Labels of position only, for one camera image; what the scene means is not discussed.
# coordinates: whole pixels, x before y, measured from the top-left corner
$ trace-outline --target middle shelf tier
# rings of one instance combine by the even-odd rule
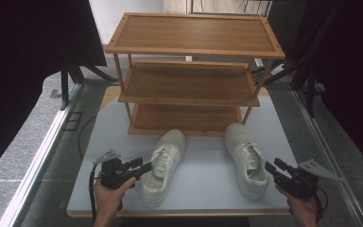
[[[254,82],[247,63],[133,61],[119,102],[200,106],[252,106]]]

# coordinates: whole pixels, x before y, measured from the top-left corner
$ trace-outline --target wooden floor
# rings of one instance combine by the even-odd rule
[[[166,13],[191,12],[191,0],[167,0]],[[195,13],[247,13],[266,15],[269,1],[252,0],[195,0],[193,12]]]

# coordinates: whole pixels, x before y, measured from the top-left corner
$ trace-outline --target pair of white sneakers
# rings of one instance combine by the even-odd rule
[[[261,199],[268,187],[269,177],[265,160],[258,146],[251,140],[248,129],[233,123],[225,133],[226,148],[236,168],[241,193],[251,200]],[[185,152],[186,139],[179,130],[167,132],[157,143],[150,158],[152,170],[142,177],[142,198],[156,204],[167,193],[170,178]]]

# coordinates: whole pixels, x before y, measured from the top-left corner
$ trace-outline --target shelf top panel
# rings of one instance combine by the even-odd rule
[[[106,52],[285,58],[265,17],[193,14],[126,12]]]

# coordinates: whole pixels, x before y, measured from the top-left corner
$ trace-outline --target white wall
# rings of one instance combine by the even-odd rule
[[[124,12],[164,12],[163,0],[90,0],[102,44],[108,44]]]

